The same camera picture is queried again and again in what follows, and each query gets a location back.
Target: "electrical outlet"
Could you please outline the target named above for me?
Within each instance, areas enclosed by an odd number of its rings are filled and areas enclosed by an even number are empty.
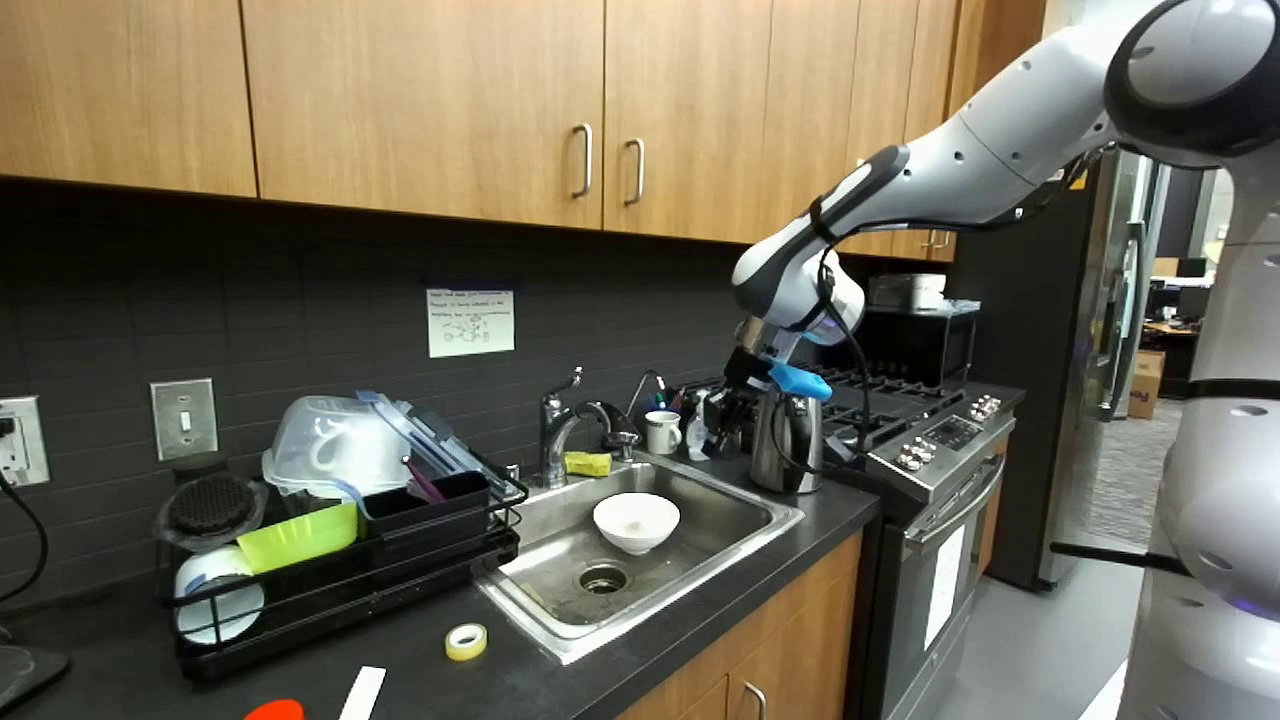
[[[10,427],[3,425],[3,435],[0,435],[0,477],[10,488],[47,485],[47,456],[42,456],[34,394],[3,394],[0,421],[10,425]]]
[[[161,464],[215,452],[211,380],[153,382],[153,421]]]

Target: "faucet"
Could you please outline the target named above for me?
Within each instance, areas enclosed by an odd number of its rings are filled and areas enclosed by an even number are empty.
[[[560,392],[571,392],[571,389],[581,389],[581,382],[582,382],[582,368],[571,362],[571,375],[569,375],[565,382],[547,389],[542,407],[540,407],[540,425],[536,425],[536,442],[540,442],[540,452],[550,447],[550,425],[565,417]]]
[[[654,389],[654,400],[669,403],[669,380],[662,380],[654,368],[649,368],[649,371],[641,375],[632,400],[627,400],[627,411],[623,411],[623,421],[627,421],[632,427],[643,427],[643,411],[649,411],[649,407],[641,403],[643,382],[653,382],[653,389]]]
[[[569,411],[560,411],[547,427],[547,442],[542,442],[542,473],[547,473],[547,488],[569,485],[565,477],[565,442],[569,435],[581,427],[581,421],[594,421],[594,427],[602,431],[602,441],[617,441],[617,411],[598,400],[589,403],[571,403]]]

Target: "stove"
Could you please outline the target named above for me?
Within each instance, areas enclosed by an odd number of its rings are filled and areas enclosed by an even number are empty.
[[[829,371],[824,477],[882,498],[896,525],[934,517],[968,464],[1010,431],[997,389]]]
[[[902,720],[955,662],[982,507],[1004,478],[1008,392],[824,371],[824,477],[880,497],[853,662],[857,716]]]

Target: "countertop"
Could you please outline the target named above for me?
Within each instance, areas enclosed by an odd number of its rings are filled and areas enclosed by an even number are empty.
[[[741,478],[741,464],[710,464],[708,473]],[[14,703],[10,720],[236,720],[277,696],[300,701],[309,720],[330,720],[361,662],[389,667],[374,720],[617,716],[874,517],[866,493],[829,478],[811,497],[770,498],[805,507],[805,519],[571,667],[560,667],[554,656],[462,582],[236,675],[196,682],[176,662],[156,581],[138,577],[6,618],[20,638],[71,656],[71,672]],[[448,662],[438,644],[454,623],[482,623],[488,656]]]

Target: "cabinet handle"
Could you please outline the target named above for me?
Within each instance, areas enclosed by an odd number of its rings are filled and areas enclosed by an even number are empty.
[[[757,720],[766,720],[766,696],[760,682],[744,681],[744,690],[757,701]]]
[[[571,200],[581,200],[581,195],[593,195],[593,187],[594,187],[594,127],[571,122],[571,134],[582,141],[582,182],[571,190]]]
[[[641,202],[643,200],[643,134],[623,141],[623,152],[635,148],[635,190],[623,202]]]

